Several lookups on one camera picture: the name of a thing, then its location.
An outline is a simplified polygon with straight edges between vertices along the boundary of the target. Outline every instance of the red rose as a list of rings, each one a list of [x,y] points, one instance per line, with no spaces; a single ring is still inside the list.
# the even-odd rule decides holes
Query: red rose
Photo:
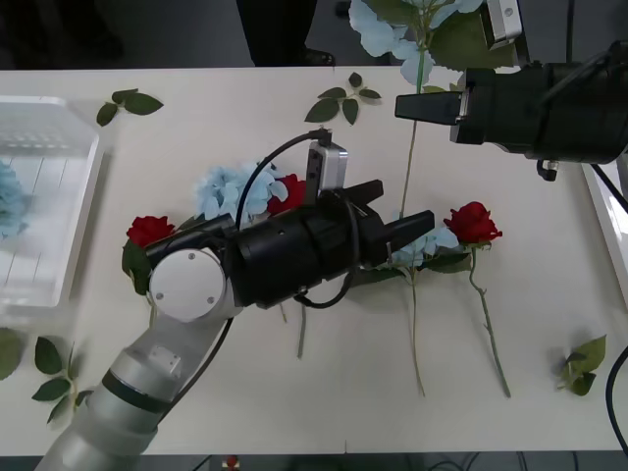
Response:
[[[503,236],[491,220],[491,211],[477,201],[462,206],[458,211],[452,209],[451,219],[445,219],[445,224],[463,243],[488,242]]]
[[[127,231],[127,236],[129,236],[131,242],[144,248],[152,242],[169,236],[174,229],[174,225],[168,224],[166,216],[163,218],[146,216],[144,218],[135,218],[131,228]]]
[[[288,198],[282,202],[277,196],[273,196],[268,201],[268,212],[271,216],[283,213],[288,209],[297,208],[303,204],[305,199],[305,182],[300,182],[295,174],[277,180],[282,182],[288,189]]]

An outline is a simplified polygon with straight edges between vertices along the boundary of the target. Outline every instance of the artificial flower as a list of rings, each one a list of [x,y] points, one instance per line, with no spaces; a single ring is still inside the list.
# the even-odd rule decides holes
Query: artificial flower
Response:
[[[352,0],[349,7],[351,27],[360,33],[360,42],[366,52],[379,57],[394,49],[405,36],[407,26],[393,27],[377,15],[362,0]]]
[[[502,236],[491,220],[491,211],[477,201],[462,206],[458,211],[452,209],[451,219],[445,219],[445,224],[462,243],[489,242]]]
[[[223,214],[231,214],[235,220],[239,199],[256,167],[256,164],[249,163],[238,170],[226,167],[211,169],[196,191],[196,214],[202,214],[208,221]],[[288,189],[273,175],[279,175],[276,169],[264,170],[253,182],[242,212],[244,223],[249,223],[253,216],[265,213],[271,197],[276,196],[280,201],[288,198]]]
[[[455,0],[451,4],[444,5],[445,0],[404,0],[406,3],[419,8],[421,12],[429,5],[439,10],[432,16],[430,28],[436,29],[455,12],[471,13],[476,11],[484,0]],[[413,85],[417,84],[419,75],[419,46],[414,41],[403,39],[407,33],[407,26],[390,25],[380,20],[377,14],[364,3],[363,0],[352,0],[349,7],[349,19],[351,27],[360,33],[360,42],[366,52],[374,57],[379,57],[387,52],[392,52],[397,59],[403,62],[401,74]],[[427,83],[430,72],[434,67],[434,60],[428,51],[424,51],[423,79]]]
[[[439,247],[456,248],[458,245],[457,237],[448,228],[435,228],[395,252],[392,261],[406,267],[420,267],[425,256],[433,257]]]
[[[24,228],[26,201],[15,171],[0,162],[0,235],[16,236]]]
[[[288,175],[279,179],[288,189],[288,197],[282,201],[277,196],[273,196],[268,201],[268,212],[276,215],[287,211],[288,209],[297,208],[303,204],[305,199],[305,181],[300,181],[295,174]]]
[[[127,236],[131,242],[144,248],[146,245],[169,236],[174,230],[175,226],[168,224],[166,216],[162,218],[145,216],[133,220],[131,228],[127,231]]]
[[[480,8],[480,5],[482,5],[482,3],[484,3],[484,0],[455,0],[455,2],[449,5],[442,5],[432,17],[432,21],[430,22],[430,28],[436,29],[455,12],[475,12],[478,8]]]

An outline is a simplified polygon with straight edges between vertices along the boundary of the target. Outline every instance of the blue hydrangea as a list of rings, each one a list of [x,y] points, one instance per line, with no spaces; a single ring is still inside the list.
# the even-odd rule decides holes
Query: blue hydrangea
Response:
[[[16,236],[24,228],[26,199],[15,171],[0,162],[0,235]]]
[[[404,0],[406,3],[424,8],[430,0]],[[445,0],[437,0],[435,5],[442,5],[434,14],[430,27],[439,27],[444,20],[454,12],[471,13],[477,10],[484,0],[455,0],[449,5],[442,5]],[[384,20],[378,19],[371,8],[363,0],[351,0],[349,8],[351,27],[360,33],[360,42],[364,50],[374,57],[379,57],[387,52],[399,60],[401,74],[413,85],[417,84],[419,75],[419,47],[416,42],[403,39],[407,33],[407,26],[389,25]],[[427,83],[430,72],[434,67],[434,60],[429,52],[424,52],[422,83]]]
[[[392,255],[393,263],[405,267],[420,267],[425,256],[434,256],[439,247],[456,248],[458,238],[448,228],[432,229]]]
[[[196,215],[203,215],[206,220],[210,220],[231,214],[235,220],[242,191],[256,167],[256,164],[248,163],[237,170],[228,167],[211,169],[196,190]],[[286,201],[288,189],[276,180],[280,175],[277,169],[270,169],[257,176],[246,197],[243,223],[250,223],[254,216],[264,214],[271,197],[277,196],[281,201]]]

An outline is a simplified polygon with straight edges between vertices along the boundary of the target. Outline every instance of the black cable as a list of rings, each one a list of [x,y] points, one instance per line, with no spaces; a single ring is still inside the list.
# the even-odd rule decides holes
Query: black cable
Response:
[[[628,346],[621,352],[619,358],[615,360],[615,363],[612,365],[610,369],[610,373],[608,374],[608,380],[606,380],[606,410],[608,411],[608,418],[610,419],[610,425],[612,427],[619,444],[621,445],[621,449],[623,449],[624,454],[628,457],[628,445],[624,440],[623,435],[621,435],[621,431],[619,430],[619,425],[617,424],[617,418],[615,417],[615,408],[612,404],[612,390],[615,386],[615,379],[617,379],[617,373],[625,363],[628,358]]]
[[[203,460],[202,460],[200,463],[198,463],[198,464],[196,465],[196,467],[194,467],[194,469],[192,469],[192,471],[198,471],[198,470],[201,468],[201,466],[202,466],[203,464],[205,464],[207,461],[209,461],[210,459],[212,459],[212,456],[213,456],[213,455],[211,455],[211,454],[208,454],[207,456],[205,456],[205,457],[203,458]]]
[[[526,455],[523,453],[523,451],[517,451],[517,456],[521,460],[520,466],[523,465],[523,471],[528,471],[528,462],[526,461]]]
[[[600,177],[600,180],[602,180],[602,182],[606,185],[608,191],[610,191],[610,193],[619,202],[626,214],[628,214],[628,201],[626,201],[626,198],[624,198],[624,196],[621,194],[621,191],[617,189],[617,187],[613,184],[613,182],[598,164],[591,164],[591,168],[596,172],[596,174],[598,174],[598,177]]]
[[[541,98],[539,105],[544,106],[551,102],[556,96],[566,90],[568,87],[572,86],[574,82],[579,79],[583,74],[591,71],[595,73],[597,69],[595,66],[599,64],[599,62],[604,59],[605,61],[610,56],[610,51],[604,51],[600,54],[597,54],[581,64],[578,68],[574,69],[567,77],[561,80],[559,83],[550,88]]]
[[[567,5],[567,43],[565,47],[565,62],[573,62],[573,17],[576,8],[576,0],[568,0]]]
[[[330,132],[324,129],[310,131],[305,134],[298,135],[294,139],[289,140],[284,145],[281,145],[280,147],[275,149],[273,152],[271,152],[271,154],[268,157],[266,157],[255,168],[250,178],[248,179],[248,182],[246,182],[246,185],[244,186],[244,190],[242,191],[242,196],[240,198],[239,204],[237,205],[235,226],[239,229],[241,219],[242,219],[242,212],[244,210],[244,202],[246,201],[246,195],[251,190],[251,187],[253,186],[253,182],[255,182],[255,179],[257,178],[257,176],[262,172],[262,170],[264,170],[264,167],[270,164],[271,161],[275,159],[275,157],[277,157],[279,154],[281,154],[287,149],[290,149],[291,147],[293,147],[299,142],[302,142],[304,140],[309,140],[309,139],[325,139],[325,138],[329,138],[329,136],[330,136]],[[170,413],[173,407],[175,407],[179,403],[179,401],[183,399],[183,397],[187,394],[187,392],[189,392],[189,390],[192,389],[192,387],[196,384],[196,382],[200,379],[200,377],[203,376],[203,373],[205,373],[205,370],[207,370],[210,363],[214,360],[214,358],[218,354],[218,351],[220,350],[221,346],[223,346],[223,343],[225,342],[225,338],[227,337],[227,334],[229,333],[229,329],[231,328],[233,321],[234,321],[233,318],[227,320],[227,322],[225,323],[225,327],[223,328],[223,331],[221,332],[220,337],[218,338],[218,341],[216,342],[216,345],[214,346],[212,351],[209,353],[209,355],[207,356],[203,364],[198,368],[196,373],[194,373],[194,376],[192,376],[192,378],[187,382],[187,384],[183,387],[183,389],[181,389],[179,393],[175,396],[175,399],[171,402],[170,406],[168,407],[168,409],[166,410],[166,412],[160,419],[160,422],[166,418],[166,416]]]
[[[216,341],[216,344],[214,345],[214,348],[209,353],[209,355],[207,356],[203,364],[198,368],[196,373],[194,373],[194,376],[191,377],[191,379],[187,382],[187,384],[175,396],[175,398],[170,403],[170,405],[168,406],[168,409],[166,409],[166,412],[161,417],[159,422],[161,422],[162,420],[166,418],[166,416],[170,413],[170,411],[173,410],[173,407],[175,407],[179,403],[179,401],[183,399],[183,397],[187,394],[187,392],[191,390],[192,387],[196,384],[199,378],[203,376],[203,373],[205,373],[205,370],[207,370],[207,367],[209,366],[209,364],[214,360],[214,358],[218,354],[220,347],[223,346],[223,343],[225,342],[225,338],[227,337],[227,334],[229,333],[229,329],[232,327],[233,322],[234,322],[233,317],[227,320],[227,322],[225,323],[225,327],[223,327],[223,331],[220,333],[220,336],[218,337],[218,341]]]
[[[257,178],[257,176],[262,173],[262,170],[264,170],[264,168],[268,164],[270,164],[282,152],[285,152],[286,150],[290,149],[291,147],[298,144],[299,142],[303,142],[304,140],[325,139],[325,138],[329,138],[329,136],[330,136],[330,132],[325,129],[319,129],[319,130],[306,132],[305,134],[298,135],[294,139],[291,139],[288,142],[286,142],[285,144],[280,145],[277,149],[271,152],[268,155],[268,157],[262,160],[257,165],[257,167],[255,168],[251,176],[248,178],[248,182],[246,182],[246,185],[244,186],[244,189],[242,190],[242,195],[239,199],[239,203],[237,204],[237,213],[235,213],[235,227],[239,230],[240,224],[242,222],[242,213],[244,212],[244,203],[246,202],[246,196],[248,195],[248,192],[251,190],[251,187],[253,186],[253,182],[255,182],[255,179]]]
[[[334,192],[340,197],[342,202],[344,203],[344,207],[346,209],[346,214],[349,218],[349,222],[351,224],[351,266],[346,276],[344,277],[344,281],[342,282],[342,287],[338,294],[329,301],[326,302],[314,302],[304,294],[298,294],[294,297],[295,301],[300,302],[306,307],[311,307],[314,309],[327,309],[328,307],[332,307],[337,304],[351,289],[351,285],[353,283],[353,278],[355,277],[355,272],[360,264],[360,232],[357,227],[357,217],[355,216],[355,211],[353,210],[353,204],[346,196],[342,189],[334,190]]]
[[[571,456],[573,457],[574,471],[580,471],[580,463],[578,462],[578,453],[576,453],[575,451],[572,451]]]
[[[465,468],[464,471],[471,471],[471,466],[473,466],[474,461],[478,459],[478,456],[480,456],[479,451],[471,457],[471,460],[469,461],[469,464],[467,464],[467,467]]]
[[[445,466],[446,464],[448,464],[449,466],[453,466],[456,469],[456,471],[464,471],[462,469],[462,466],[460,466],[458,463],[456,463],[454,461],[451,461],[451,460],[439,461],[435,465],[430,466],[428,468],[428,471],[435,471],[436,469],[441,468],[441,467]]]

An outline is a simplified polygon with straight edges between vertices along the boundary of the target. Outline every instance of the white tray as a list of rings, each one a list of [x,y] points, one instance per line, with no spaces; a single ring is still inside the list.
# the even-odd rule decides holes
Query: white tray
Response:
[[[68,297],[102,148],[60,98],[0,96],[0,159],[28,195],[26,228],[0,241],[0,302],[56,306]]]
[[[622,184],[618,165],[625,165],[621,163],[621,160],[622,158],[620,157],[615,162],[601,165],[608,178],[620,191],[622,190]],[[628,306],[628,215],[591,166],[583,165],[582,168],[596,212],[598,213],[598,219],[613,268],[615,269],[617,281],[619,282],[624,302]]]

